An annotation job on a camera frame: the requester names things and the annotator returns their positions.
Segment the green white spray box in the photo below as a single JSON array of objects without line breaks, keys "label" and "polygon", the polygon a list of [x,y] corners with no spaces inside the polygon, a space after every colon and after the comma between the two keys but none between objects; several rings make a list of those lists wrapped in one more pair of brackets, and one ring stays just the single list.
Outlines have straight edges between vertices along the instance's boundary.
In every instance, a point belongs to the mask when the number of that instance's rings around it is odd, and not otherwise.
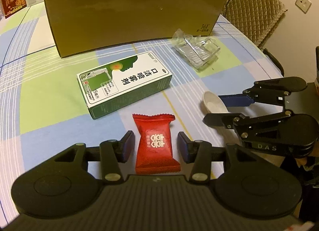
[{"label": "green white spray box", "polygon": [[153,52],[109,62],[77,74],[82,96],[93,119],[168,88],[172,73]]}]

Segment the red candy wrapper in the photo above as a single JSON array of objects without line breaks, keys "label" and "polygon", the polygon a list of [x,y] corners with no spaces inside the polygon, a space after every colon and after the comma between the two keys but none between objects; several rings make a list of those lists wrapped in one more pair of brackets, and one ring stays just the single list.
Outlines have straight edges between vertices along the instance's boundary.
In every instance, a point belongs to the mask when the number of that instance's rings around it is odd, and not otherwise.
[{"label": "red candy wrapper", "polygon": [[175,116],[133,114],[132,117],[141,135],[136,156],[136,174],[180,172],[180,163],[173,157],[170,132],[170,123],[175,120]]}]

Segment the checkered tablecloth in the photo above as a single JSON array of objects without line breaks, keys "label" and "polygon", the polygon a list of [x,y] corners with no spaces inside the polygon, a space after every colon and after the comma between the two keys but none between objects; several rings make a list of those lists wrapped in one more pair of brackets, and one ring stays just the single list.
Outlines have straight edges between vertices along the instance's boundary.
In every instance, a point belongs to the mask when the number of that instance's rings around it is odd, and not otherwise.
[{"label": "checkered tablecloth", "polygon": [[137,127],[134,114],[172,114],[171,138],[184,132],[213,145],[232,131],[203,123],[203,95],[241,93],[280,77],[275,65],[220,17],[212,36],[215,61],[197,71],[160,39],[61,58],[44,4],[1,20],[1,226],[17,216],[13,182],[75,143],[97,146]]}]

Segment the quilted beige chair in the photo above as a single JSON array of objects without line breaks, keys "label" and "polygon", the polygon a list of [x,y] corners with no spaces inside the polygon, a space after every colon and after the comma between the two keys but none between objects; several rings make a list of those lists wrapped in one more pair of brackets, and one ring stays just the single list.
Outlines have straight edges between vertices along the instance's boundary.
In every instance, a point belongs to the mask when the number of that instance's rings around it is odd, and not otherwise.
[{"label": "quilted beige chair", "polygon": [[223,15],[262,48],[287,11],[280,0],[227,0]]}]

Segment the clear plastic wire rack package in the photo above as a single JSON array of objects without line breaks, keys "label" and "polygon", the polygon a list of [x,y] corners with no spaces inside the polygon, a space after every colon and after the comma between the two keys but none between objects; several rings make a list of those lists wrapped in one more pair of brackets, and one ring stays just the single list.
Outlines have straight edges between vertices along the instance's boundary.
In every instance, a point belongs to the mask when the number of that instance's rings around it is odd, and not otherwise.
[{"label": "clear plastic wire rack package", "polygon": [[220,47],[211,37],[195,37],[178,29],[172,36],[171,44],[196,71],[203,71],[218,60]]}]

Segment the large brown cardboard box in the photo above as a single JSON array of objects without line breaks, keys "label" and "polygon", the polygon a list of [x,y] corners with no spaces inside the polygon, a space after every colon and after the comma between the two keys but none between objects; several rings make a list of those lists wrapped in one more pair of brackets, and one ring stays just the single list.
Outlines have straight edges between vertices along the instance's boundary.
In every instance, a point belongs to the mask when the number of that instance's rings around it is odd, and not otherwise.
[{"label": "large brown cardboard box", "polygon": [[207,36],[226,0],[44,0],[59,55],[170,38]]}]

